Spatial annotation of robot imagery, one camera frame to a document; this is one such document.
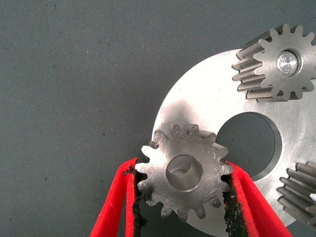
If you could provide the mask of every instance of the circular metal plate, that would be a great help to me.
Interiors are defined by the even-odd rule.
[[[246,100],[246,92],[237,91],[240,82],[232,80],[238,73],[231,67],[239,60],[237,52],[212,56],[185,73],[162,103],[153,132],[160,129],[167,133],[171,123],[180,126],[191,123],[198,124],[201,130],[218,133],[226,121],[240,113],[255,112],[263,116],[274,131],[276,148],[269,165],[252,178],[287,226],[294,219],[283,211],[276,189],[283,186],[280,177],[288,177],[287,168],[295,169],[297,162],[316,161],[316,93],[307,92],[303,99],[288,102]],[[222,193],[218,198],[223,203]],[[206,217],[199,219],[191,210],[187,222],[207,234],[228,236],[223,205],[219,209],[207,205],[205,211]]]

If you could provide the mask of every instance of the machined metal surface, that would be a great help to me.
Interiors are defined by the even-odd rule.
[[[238,61],[238,52],[227,51],[205,59],[176,82],[160,107],[152,139],[158,129],[166,134],[169,124],[198,124],[201,130],[218,133],[235,115],[247,112],[261,115],[274,131],[276,147],[267,167],[252,178],[287,226],[295,219],[278,202],[281,194],[277,188],[283,186],[279,178],[287,177],[287,168],[295,169],[297,162],[306,163],[308,158],[316,161],[316,93],[305,93],[301,100],[286,103],[247,100],[246,91],[237,90],[240,82],[232,80],[237,73],[232,64]],[[204,219],[189,211],[187,223],[210,235],[228,236],[223,205],[220,208],[206,205],[204,208]]]
[[[176,210],[180,221],[185,222],[191,209],[204,218],[206,203],[221,206],[216,192],[229,190],[221,176],[230,174],[233,168],[221,161],[228,150],[215,139],[214,133],[200,131],[195,124],[183,129],[173,125],[167,135],[157,130],[153,141],[142,147],[150,161],[136,164],[137,171],[147,174],[138,189],[151,191],[146,201],[149,206],[163,203],[162,217]]]
[[[316,232],[316,163],[298,163],[296,170],[288,170],[289,178],[281,178],[284,187],[277,190],[283,195],[279,199],[284,210],[296,220]]]
[[[288,101],[301,99],[303,92],[312,91],[316,78],[316,46],[313,32],[303,36],[303,27],[284,24],[250,41],[237,53],[239,62],[233,77],[242,83],[239,91],[248,91],[248,99]]]

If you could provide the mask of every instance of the small metal gear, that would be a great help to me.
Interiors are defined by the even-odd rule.
[[[303,92],[312,91],[316,78],[316,46],[313,32],[303,36],[303,27],[288,24],[258,36],[237,53],[239,62],[233,68],[239,74],[238,91],[248,91],[247,99],[288,101],[301,99]]]
[[[288,214],[316,232],[316,201],[311,198],[316,193],[316,163],[298,163],[297,171],[289,169],[288,174],[289,178],[281,178],[285,186],[277,189],[283,195],[279,202]]]
[[[221,206],[215,192],[229,190],[221,176],[230,174],[233,168],[221,161],[228,150],[216,144],[215,138],[214,133],[200,131],[195,124],[183,129],[174,125],[168,135],[157,130],[155,142],[142,147],[150,161],[136,164],[136,170],[147,175],[138,183],[138,189],[152,192],[146,201],[149,206],[163,203],[162,217],[176,210],[180,221],[186,221],[193,209],[199,218],[204,218],[204,204]]]

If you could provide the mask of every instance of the gear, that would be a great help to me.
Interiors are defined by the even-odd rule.
[[[248,91],[247,99],[265,101],[288,101],[301,99],[304,91],[312,91],[311,82],[316,78],[315,37],[310,32],[302,36],[303,27],[290,29],[288,24],[263,33],[246,44],[237,53],[239,62],[233,68],[239,74],[238,91]]]
[[[221,176],[230,174],[233,168],[221,161],[228,150],[216,144],[215,138],[214,133],[200,131],[195,124],[183,129],[174,125],[168,135],[157,130],[155,142],[142,147],[150,161],[136,164],[136,170],[147,175],[138,183],[138,189],[152,192],[146,201],[149,206],[163,203],[162,217],[177,210],[180,221],[186,221],[193,209],[199,218],[204,218],[204,204],[221,206],[215,192],[229,190]]]
[[[297,171],[289,169],[288,174],[289,178],[281,178],[285,187],[277,189],[283,195],[279,202],[288,214],[316,232],[316,201],[311,198],[316,192],[316,163],[298,163]]]

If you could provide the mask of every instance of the large circular hole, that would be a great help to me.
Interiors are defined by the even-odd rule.
[[[180,155],[170,161],[166,170],[169,183],[180,191],[190,191],[198,186],[203,174],[201,164],[192,156]]]
[[[229,119],[219,130],[216,143],[229,150],[226,160],[243,168],[252,179],[266,176],[281,154],[281,136],[266,116],[242,113]]]

